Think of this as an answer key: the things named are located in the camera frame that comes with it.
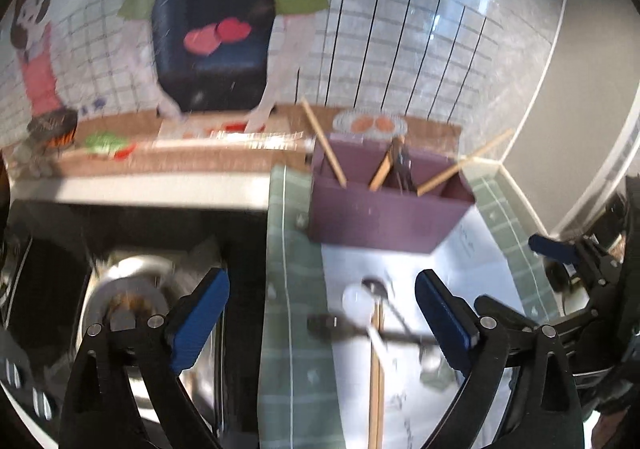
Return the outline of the wooden chopstick left in holder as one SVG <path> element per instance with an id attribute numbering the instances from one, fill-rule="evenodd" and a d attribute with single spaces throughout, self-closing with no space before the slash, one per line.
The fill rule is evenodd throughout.
<path id="1" fill-rule="evenodd" d="M 347 186 L 346 175 L 341 167 L 340 161 L 338 161 L 337 159 L 337 156 L 329 142 L 328 137 L 326 137 L 326 134 L 324 134 L 322 126 L 320 125 L 316 115 L 314 114 L 314 110 L 311 109 L 311 105 L 309 105 L 309 102 L 307 102 L 307 99 L 305 97 L 300 99 L 299 105 L 302 106 L 307 120 L 311 128 L 314 130 L 314 134 L 316 134 L 317 142 L 320 144 L 320 147 L 323 150 L 324 155 L 326 156 L 326 160 L 328 160 L 329 165 L 331 166 L 335 178 L 337 179 L 340 186 L 342 188 L 345 188 Z"/>

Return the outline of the wooden chopstick right in holder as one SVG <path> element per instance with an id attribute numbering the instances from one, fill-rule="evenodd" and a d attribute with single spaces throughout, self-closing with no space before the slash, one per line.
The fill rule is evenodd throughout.
<path id="1" fill-rule="evenodd" d="M 454 164 L 451 164 L 450 166 L 448 166 L 447 169 L 444 169 L 442 172 L 439 172 L 438 174 L 436 174 L 435 176 L 433 176 L 432 178 L 430 178 L 420 186 L 416 187 L 416 195 L 418 197 L 422 197 L 428 194 L 429 192 L 431 192 L 432 190 L 434 190 L 435 188 L 437 188 L 438 186 L 442 185 L 443 183 L 448 182 L 448 180 L 450 180 L 452 176 L 456 175 L 462 170 L 463 166 L 473 163 L 477 158 L 480 158 L 483 154 L 486 154 L 486 152 L 498 147 L 506 139 L 509 139 L 514 133 L 515 133 L 514 128 L 509 128 L 508 130 L 505 130 L 500 135 L 497 135 L 494 138 L 491 138 L 488 143 L 481 146 L 480 148 L 477 148 L 475 151 L 472 152 L 472 154 L 467 154 L 466 156 L 463 156 L 462 158 L 454 162 Z"/>

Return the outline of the wooden chopstick in holder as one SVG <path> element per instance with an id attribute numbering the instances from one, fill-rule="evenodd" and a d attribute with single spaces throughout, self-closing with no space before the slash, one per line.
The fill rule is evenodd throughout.
<path id="1" fill-rule="evenodd" d="M 456 175 L 462 170 L 463 166 L 473 163 L 477 158 L 480 158 L 483 154 L 486 154 L 486 152 L 498 147 L 506 139 L 509 139 L 514 133 L 515 133 L 514 128 L 509 128 L 508 130 L 505 130 L 500 135 L 497 135 L 494 138 L 491 138 L 488 143 L 481 146 L 480 148 L 477 148 L 475 151 L 472 152 L 472 154 L 467 154 L 466 156 L 463 156 L 462 158 L 454 162 L 454 164 L 451 164 L 450 166 L 448 166 L 447 169 L 444 169 L 442 172 L 439 172 L 438 174 L 436 174 L 435 176 L 433 176 L 432 178 L 430 178 L 420 186 L 416 187 L 416 195 L 418 197 L 422 197 L 428 194 L 429 192 L 431 192 L 432 190 L 434 190 L 435 188 L 437 188 L 438 186 L 442 185 L 443 183 L 448 182 L 448 180 L 450 180 L 452 176 Z"/>
<path id="2" fill-rule="evenodd" d="M 335 178 L 337 179 L 340 186 L 342 188 L 345 188 L 347 186 L 346 175 L 341 167 L 340 161 L 338 161 L 337 159 L 337 156 L 329 142 L 328 137 L 326 137 L 326 134 L 324 134 L 322 126 L 320 125 L 316 115 L 314 114 L 314 110 L 311 109 L 311 105 L 309 105 L 309 102 L 307 102 L 307 99 L 305 97 L 300 99 L 299 105 L 302 106 L 307 120 L 311 128 L 314 130 L 314 134 L 316 134 L 317 142 L 320 144 L 320 147 L 323 150 L 324 155 L 326 156 L 326 160 L 328 160 L 329 165 L 331 166 Z"/>

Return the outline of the white plastic spoon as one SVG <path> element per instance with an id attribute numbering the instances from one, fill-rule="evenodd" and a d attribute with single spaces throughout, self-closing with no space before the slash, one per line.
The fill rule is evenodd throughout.
<path id="1" fill-rule="evenodd" d="M 375 307 L 374 297 L 362 285 L 352 283 L 345 287 L 342 294 L 344 314 L 355 325 L 366 330 L 371 346 L 374 346 L 378 360 L 382 362 L 382 367 L 394 369 L 393 360 L 390 359 L 382 337 L 372 322 Z"/>

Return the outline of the purple plastic utensil holder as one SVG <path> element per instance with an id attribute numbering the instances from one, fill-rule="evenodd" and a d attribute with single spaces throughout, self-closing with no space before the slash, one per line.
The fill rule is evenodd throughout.
<path id="1" fill-rule="evenodd" d="M 341 186 L 321 146 L 311 160 L 308 237 L 317 243 L 430 254 L 475 204 L 461 173 L 417 196 L 388 176 L 383 186 L 370 181 L 388 150 L 386 143 L 334 135 L 329 138 L 347 178 Z"/>

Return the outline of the gas stove burner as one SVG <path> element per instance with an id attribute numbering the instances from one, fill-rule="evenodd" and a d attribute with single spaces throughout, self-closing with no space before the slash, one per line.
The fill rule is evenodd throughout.
<path id="1" fill-rule="evenodd" d="M 76 343 L 81 343 L 94 323 L 126 330 L 134 328 L 139 319 L 167 315 L 179 299 L 198 286 L 208 269 L 221 266 L 216 247 L 203 254 L 113 251 L 106 261 L 94 264 L 81 306 Z M 214 429 L 224 425 L 221 365 L 220 327 L 215 325 L 194 365 L 180 374 L 194 406 Z"/>

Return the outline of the dark spoon in holder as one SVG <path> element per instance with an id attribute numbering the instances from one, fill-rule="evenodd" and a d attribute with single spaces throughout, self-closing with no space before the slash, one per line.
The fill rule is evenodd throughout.
<path id="1" fill-rule="evenodd" d="M 400 137 L 395 137 L 392 143 L 392 168 L 398 180 L 401 191 L 416 193 L 416 184 L 411 175 L 411 159 L 408 149 Z"/>

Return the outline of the cartoon kitchen wall sticker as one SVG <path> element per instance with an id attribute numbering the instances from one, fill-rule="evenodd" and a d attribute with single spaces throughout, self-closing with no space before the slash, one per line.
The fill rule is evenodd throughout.
<path id="1" fill-rule="evenodd" d="M 469 152 L 520 125 L 564 0 L 1 0 L 1 153 L 277 134 L 295 102 L 335 131 L 452 126 Z"/>

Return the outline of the green checkered table mat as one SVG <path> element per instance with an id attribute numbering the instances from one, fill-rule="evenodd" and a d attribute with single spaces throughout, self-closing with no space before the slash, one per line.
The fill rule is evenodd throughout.
<path id="1" fill-rule="evenodd" d="M 346 287 L 381 280 L 390 332 L 427 334 L 416 306 L 416 275 L 431 268 L 455 295 L 488 294 L 545 323 L 559 305 L 541 259 L 494 176 L 472 180 L 474 208 L 430 255 L 343 249 L 306 234 L 311 180 L 278 166 L 270 175 L 264 333 L 258 384 L 259 441 L 265 448 L 363 448 L 369 435 L 370 342 L 308 330 L 339 313 Z"/>

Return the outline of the wooden chopstick on mat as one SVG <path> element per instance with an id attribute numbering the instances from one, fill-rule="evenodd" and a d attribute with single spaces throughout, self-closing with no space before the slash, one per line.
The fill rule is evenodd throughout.
<path id="1" fill-rule="evenodd" d="M 374 325 L 376 331 L 380 332 L 383 327 L 383 306 L 382 303 L 376 304 L 374 314 Z M 376 434 L 374 435 L 375 448 L 381 449 L 383 444 L 383 432 L 384 432 L 384 372 L 382 369 L 382 362 L 378 362 L 378 376 L 375 379 L 375 427 Z"/>
<path id="2" fill-rule="evenodd" d="M 374 435 L 376 434 L 375 427 L 375 379 L 378 376 L 378 354 L 376 354 L 374 346 L 371 346 L 371 365 L 370 365 L 370 391 L 369 391 L 369 435 L 368 435 L 368 448 L 375 448 Z"/>

